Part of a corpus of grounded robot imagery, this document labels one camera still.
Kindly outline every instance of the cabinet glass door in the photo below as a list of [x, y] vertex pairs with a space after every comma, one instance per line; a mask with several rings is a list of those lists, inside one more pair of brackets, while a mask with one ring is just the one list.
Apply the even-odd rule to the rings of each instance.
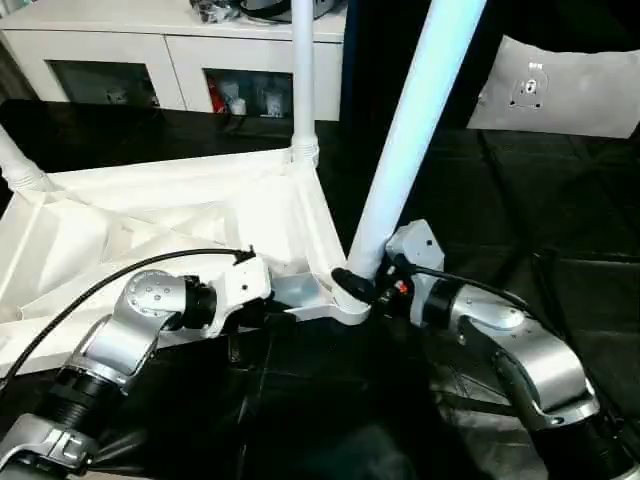
[[143, 64], [67, 60], [48, 63], [70, 102], [159, 106]]
[[39, 30], [3, 35], [41, 100], [184, 110], [162, 35]]
[[293, 75], [204, 69], [214, 113], [251, 117], [293, 116]]

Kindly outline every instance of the black table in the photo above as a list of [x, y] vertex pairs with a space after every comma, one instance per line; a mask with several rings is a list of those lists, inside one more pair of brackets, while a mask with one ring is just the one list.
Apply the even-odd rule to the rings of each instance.
[[[282, 148], [291, 135], [272, 119], [24, 101], [5, 102], [0, 122], [50, 172]], [[384, 132], [318, 122], [318, 135], [318, 174], [348, 250]], [[636, 447], [639, 153], [633, 140], [440, 130], [402, 218], [429, 221], [448, 270], [512, 290], [562, 331]], [[99, 465], [158, 478], [228, 478], [240, 464], [246, 478], [309, 478], [304, 469], [318, 478], [462, 478], [474, 472], [464, 440], [496, 476], [540, 470], [517, 422], [498, 433], [441, 420], [437, 408], [467, 408], [443, 406], [430, 391], [450, 380], [441, 365], [453, 365], [458, 382], [473, 377], [491, 390], [494, 379], [459, 347], [421, 335], [326, 319], [166, 349], [114, 422]], [[52, 374], [20, 378], [3, 431]], [[243, 400], [250, 421], [237, 428]]]

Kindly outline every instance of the white structure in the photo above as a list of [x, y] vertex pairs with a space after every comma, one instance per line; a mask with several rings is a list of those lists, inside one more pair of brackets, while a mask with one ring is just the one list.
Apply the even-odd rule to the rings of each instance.
[[[343, 9], [313, 24], [317, 120], [338, 120], [345, 19]], [[247, 18], [205, 25], [188, 0], [38, 0], [0, 20], [0, 31], [45, 101], [69, 100], [51, 62], [144, 66], [160, 107], [198, 112], [212, 112], [206, 69], [294, 71], [292, 25]], [[84, 83], [102, 80], [88, 75]]]
[[[363, 277], [372, 278], [395, 229], [484, 1], [432, 2], [349, 256], [348, 266]], [[295, 41], [310, 48], [311, 9], [305, 3], [311, 2], [293, 2]], [[302, 52], [296, 59], [304, 60]], [[300, 62], [294, 80], [309, 98], [311, 65]], [[331, 278], [347, 262], [313, 162], [297, 155], [314, 151], [312, 109], [304, 101], [296, 99], [305, 118], [295, 122], [291, 149], [57, 173], [49, 176], [55, 191], [24, 188], [36, 184], [16, 179], [20, 188], [0, 222], [0, 311], [8, 319], [0, 324], [0, 372], [97, 280], [136, 260], [185, 248], [253, 246], [269, 264], [276, 298], [294, 305], [290, 311], [300, 320], [363, 321], [367, 307]], [[7, 145], [0, 166], [24, 164], [25, 172], [33, 171], [6, 133], [0, 140]], [[157, 267], [213, 281], [230, 261], [186, 257]], [[126, 280], [63, 322], [24, 371], [59, 365], [90, 325], [110, 312]], [[162, 342], [193, 340], [181, 335], [167, 333]]]

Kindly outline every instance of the white cabinet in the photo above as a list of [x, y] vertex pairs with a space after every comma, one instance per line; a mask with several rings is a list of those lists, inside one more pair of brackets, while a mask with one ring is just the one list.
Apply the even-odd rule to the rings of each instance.
[[12, 30], [4, 37], [41, 100], [184, 110], [161, 35]]
[[[318, 120], [339, 116], [345, 18], [314, 22]], [[42, 100], [295, 114], [291, 25], [204, 25], [188, 0], [38, 0], [0, 30]]]
[[[239, 38], [168, 37], [187, 110], [213, 111], [211, 89], [231, 84], [240, 90], [248, 113], [269, 115], [273, 91], [282, 116], [291, 112], [293, 43]], [[337, 120], [340, 112], [342, 46], [315, 43], [315, 117]]]

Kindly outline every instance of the black cable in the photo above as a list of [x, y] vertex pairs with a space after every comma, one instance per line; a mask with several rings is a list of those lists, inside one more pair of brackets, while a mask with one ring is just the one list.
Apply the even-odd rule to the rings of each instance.
[[27, 345], [27, 348], [23, 350], [18, 359], [14, 362], [13, 365], [11, 365], [11, 368], [9, 368], [9, 371], [0, 382], [0, 402], [2, 401], [2, 398], [7, 390], [7, 385], [9, 385], [9, 383], [16, 377], [18, 371], [22, 368], [24, 363], [27, 361], [27, 358], [29, 358], [29, 356], [38, 347], [38, 345], [40, 345], [42, 341], [47, 338], [47, 336], [58, 325], [60, 325], [65, 318], [67, 318], [76, 308], [82, 305], [94, 293], [104, 288], [108, 284], [114, 282], [115, 280], [139, 268], [146, 267], [147, 265], [151, 265], [152, 263], [158, 263], [164, 260], [170, 260], [172, 258], [187, 257], [191, 255], [233, 255], [236, 257], [237, 261], [246, 260], [255, 256], [253, 252], [247, 252], [244, 250], [233, 250], [228, 248], [195, 248], [190, 250], [178, 250], [176, 252], [163, 253], [154, 257], [145, 258], [144, 260], [133, 263], [118, 270], [115, 273], [112, 273], [108, 277], [103, 278], [88, 290], [86, 290], [84, 293], [82, 293], [82, 295], [76, 298], [73, 302], [71, 302], [71, 304], [67, 308], [60, 312], [53, 320], [51, 320], [51, 322], [49, 322], [46, 327], [42, 329], [42, 331], [38, 335], [36, 335], [33, 340], [31, 340], [29, 345]]
[[403, 254], [397, 255], [393, 259], [393, 263], [396, 264], [396, 266], [398, 266], [400, 269], [405, 270], [410, 274], [423, 273], [425, 275], [429, 275], [434, 278], [440, 278], [442, 280], [448, 280], [450, 282], [466, 284], [472, 287], [479, 288], [480, 290], [485, 290], [489, 293], [494, 294], [497, 297], [502, 298], [503, 300], [506, 300], [509, 303], [512, 303], [515, 307], [518, 307], [520, 310], [526, 312], [530, 317], [539, 318], [531, 310], [531, 307], [527, 302], [517, 297], [513, 293], [507, 292], [506, 290], [492, 287], [491, 285], [488, 285], [486, 283], [479, 282], [478, 280], [473, 280], [471, 278], [462, 277], [460, 275], [456, 275], [455, 273], [441, 272], [440, 270], [421, 267], [420, 265], [416, 265], [409, 262], [409, 260], [407, 260], [407, 258]]

